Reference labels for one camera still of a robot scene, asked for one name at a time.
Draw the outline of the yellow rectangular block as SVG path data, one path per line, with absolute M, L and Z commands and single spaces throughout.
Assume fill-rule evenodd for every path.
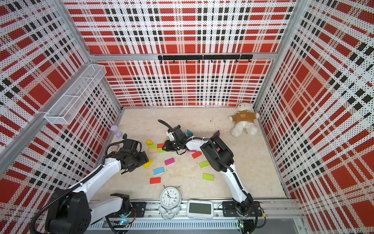
M 143 167 L 144 168 L 149 168 L 152 163 L 153 163 L 153 160 L 149 159 L 149 161 L 147 163 L 143 164 Z

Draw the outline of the magenta rectangular block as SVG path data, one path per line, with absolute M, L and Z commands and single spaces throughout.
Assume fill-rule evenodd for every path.
M 170 164 L 173 164 L 173 163 L 175 163 L 175 159 L 174 158 L 170 158 L 170 159 L 165 160 L 165 165 L 166 166 L 168 166 Z

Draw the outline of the blue rectangular block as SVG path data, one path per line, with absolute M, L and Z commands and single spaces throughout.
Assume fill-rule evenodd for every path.
M 164 170 L 164 167 L 160 167 L 160 168 L 154 169 L 153 172 L 154 172 L 154 175 L 158 175 L 158 174 L 164 173 L 165 170 Z

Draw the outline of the red block front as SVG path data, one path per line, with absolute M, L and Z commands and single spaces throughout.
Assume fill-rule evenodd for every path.
M 161 177 L 153 177 L 150 179 L 150 184 L 159 184 L 161 183 Z

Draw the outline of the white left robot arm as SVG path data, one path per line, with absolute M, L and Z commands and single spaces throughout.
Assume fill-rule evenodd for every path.
M 65 190 L 56 189 L 50 201 L 31 219 L 30 233 L 38 233 L 36 222 L 43 213 L 47 213 L 45 230 L 49 234 L 83 234 L 91 224 L 108 219 L 112 214 L 137 214 L 126 194 L 112 193 L 109 199 L 90 202 L 115 174 L 130 173 L 149 162 L 141 142 L 128 139 L 124 134 L 119 144 L 118 151 L 105 151 L 102 164 L 85 178 Z

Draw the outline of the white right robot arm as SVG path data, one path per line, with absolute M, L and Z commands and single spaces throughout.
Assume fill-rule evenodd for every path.
M 201 152 L 210 166 L 224 177 L 231 191 L 236 212 L 240 216 L 259 216 L 258 211 L 261 209 L 255 205 L 252 195 L 242 185 L 234 165 L 233 152 L 219 136 L 210 138 L 187 136 L 181 130 L 180 125 L 171 127 L 163 120 L 158 120 L 158 122 L 168 128 L 168 140 L 164 143 L 164 151 L 177 153 L 181 150 Z

